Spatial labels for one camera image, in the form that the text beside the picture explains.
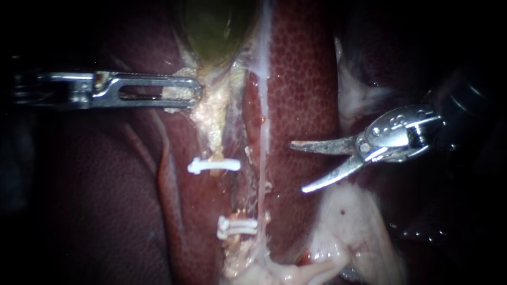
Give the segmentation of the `left arm instrument jaw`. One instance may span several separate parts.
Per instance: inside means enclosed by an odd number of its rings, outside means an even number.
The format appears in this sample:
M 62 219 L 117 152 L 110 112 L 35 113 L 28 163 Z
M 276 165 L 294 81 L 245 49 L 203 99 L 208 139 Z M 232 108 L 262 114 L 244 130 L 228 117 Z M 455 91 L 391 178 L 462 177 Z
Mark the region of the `left arm instrument jaw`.
M 184 89 L 190 96 L 184 98 L 131 96 L 123 99 L 120 90 L 124 87 L 169 87 Z M 93 109 L 105 108 L 175 108 L 193 107 L 201 100 L 203 90 L 196 79 L 189 77 L 173 77 L 160 74 L 142 74 L 128 72 L 96 73 L 94 92 L 91 96 Z

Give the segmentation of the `left arm instrument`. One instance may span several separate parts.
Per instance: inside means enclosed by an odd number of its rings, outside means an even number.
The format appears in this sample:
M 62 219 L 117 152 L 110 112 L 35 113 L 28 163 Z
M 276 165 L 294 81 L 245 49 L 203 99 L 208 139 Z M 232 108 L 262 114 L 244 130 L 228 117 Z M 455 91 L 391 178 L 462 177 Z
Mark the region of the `left arm instrument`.
M 95 75 L 89 72 L 31 72 L 14 76 L 12 103 L 48 109 L 88 109 Z

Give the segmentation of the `right arm instrument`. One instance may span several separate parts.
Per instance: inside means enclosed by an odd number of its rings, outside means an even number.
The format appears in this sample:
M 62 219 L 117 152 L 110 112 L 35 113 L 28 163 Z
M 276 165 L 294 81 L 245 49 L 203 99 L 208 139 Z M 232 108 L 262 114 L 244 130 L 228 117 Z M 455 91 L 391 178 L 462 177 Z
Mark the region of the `right arm instrument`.
M 371 123 L 356 139 L 365 162 L 402 163 L 428 152 L 443 118 L 431 104 L 393 109 Z

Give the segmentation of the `right arm instrument jaw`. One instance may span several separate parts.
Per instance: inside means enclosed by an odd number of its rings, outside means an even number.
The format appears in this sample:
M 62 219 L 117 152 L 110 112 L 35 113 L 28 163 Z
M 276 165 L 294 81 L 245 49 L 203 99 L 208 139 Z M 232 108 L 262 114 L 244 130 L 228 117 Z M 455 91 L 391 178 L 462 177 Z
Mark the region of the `right arm instrument jaw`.
M 324 140 L 324 141 L 291 141 L 293 150 L 323 155 L 351 155 L 356 151 L 357 136 Z
M 328 174 L 323 177 L 317 179 L 310 184 L 303 186 L 301 191 L 303 193 L 311 193 L 336 182 L 341 181 L 344 178 L 347 178 L 349 175 L 355 173 L 358 169 L 363 167 L 365 164 L 364 160 L 359 155 L 351 155 L 348 159 L 346 159 L 340 166 L 333 169 Z

